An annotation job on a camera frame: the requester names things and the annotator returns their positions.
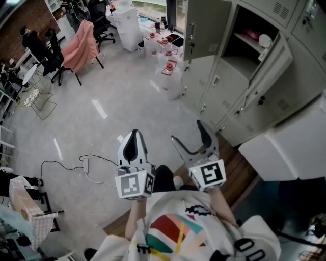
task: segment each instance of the brick wall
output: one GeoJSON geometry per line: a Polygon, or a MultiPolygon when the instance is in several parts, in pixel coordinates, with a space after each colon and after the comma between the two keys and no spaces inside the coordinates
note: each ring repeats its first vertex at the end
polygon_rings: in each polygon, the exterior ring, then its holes
{"type": "Polygon", "coordinates": [[[26,0],[0,29],[0,59],[18,61],[24,54],[19,32],[24,25],[38,31],[41,38],[48,28],[54,28],[56,32],[60,30],[44,0],[26,0]]]}

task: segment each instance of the pink blanket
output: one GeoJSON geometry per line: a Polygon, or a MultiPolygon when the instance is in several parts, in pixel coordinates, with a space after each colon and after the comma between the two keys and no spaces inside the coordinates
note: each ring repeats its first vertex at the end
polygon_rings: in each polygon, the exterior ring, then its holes
{"type": "Polygon", "coordinates": [[[93,24],[83,20],[72,42],[61,50],[64,57],[63,66],[74,73],[80,71],[98,55],[98,49],[93,36],[93,24]]]}

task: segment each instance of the red cap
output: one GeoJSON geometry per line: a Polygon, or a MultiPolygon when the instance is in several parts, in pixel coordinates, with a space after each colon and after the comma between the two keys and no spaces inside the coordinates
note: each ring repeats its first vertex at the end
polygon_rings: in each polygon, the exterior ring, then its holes
{"type": "Polygon", "coordinates": [[[168,71],[172,71],[172,70],[173,70],[173,65],[172,65],[172,63],[168,63],[168,64],[167,64],[167,70],[168,70],[168,71]]]}

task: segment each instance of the black office chair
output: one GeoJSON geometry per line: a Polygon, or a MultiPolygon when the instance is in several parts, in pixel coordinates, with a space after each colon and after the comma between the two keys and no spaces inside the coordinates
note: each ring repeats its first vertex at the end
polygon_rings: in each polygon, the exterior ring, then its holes
{"type": "Polygon", "coordinates": [[[91,22],[94,25],[94,38],[96,43],[98,43],[98,49],[100,50],[103,41],[112,41],[112,43],[115,43],[116,41],[114,38],[108,38],[109,35],[112,37],[113,33],[105,33],[111,24],[105,16],[106,2],[101,0],[90,0],[87,8],[90,12],[91,22]]]}
{"type": "MultiPolygon", "coordinates": [[[[59,45],[59,41],[57,39],[56,33],[54,29],[49,29],[45,33],[45,37],[47,37],[51,43],[52,46],[52,51],[53,51],[53,57],[48,59],[47,63],[44,65],[44,71],[49,70],[49,71],[55,71],[58,69],[58,71],[55,73],[55,75],[52,77],[51,82],[55,82],[55,78],[58,76],[58,85],[61,85],[61,79],[62,79],[62,72],[63,71],[69,71],[71,70],[70,68],[65,68],[62,66],[62,63],[64,61],[64,57],[61,53],[61,48],[59,45]]],[[[79,82],[80,85],[82,85],[80,79],[78,78],[78,75],[75,73],[75,76],[79,82]]]]}

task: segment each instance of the open locker door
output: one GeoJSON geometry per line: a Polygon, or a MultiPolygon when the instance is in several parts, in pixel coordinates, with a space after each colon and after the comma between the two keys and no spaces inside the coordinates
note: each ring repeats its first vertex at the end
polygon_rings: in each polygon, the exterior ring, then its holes
{"type": "Polygon", "coordinates": [[[217,55],[228,21],[231,1],[188,0],[184,60],[217,55]]]}
{"type": "Polygon", "coordinates": [[[246,90],[242,110],[257,105],[261,96],[277,81],[293,61],[283,33],[279,32],[264,60],[259,64],[246,90]]]}

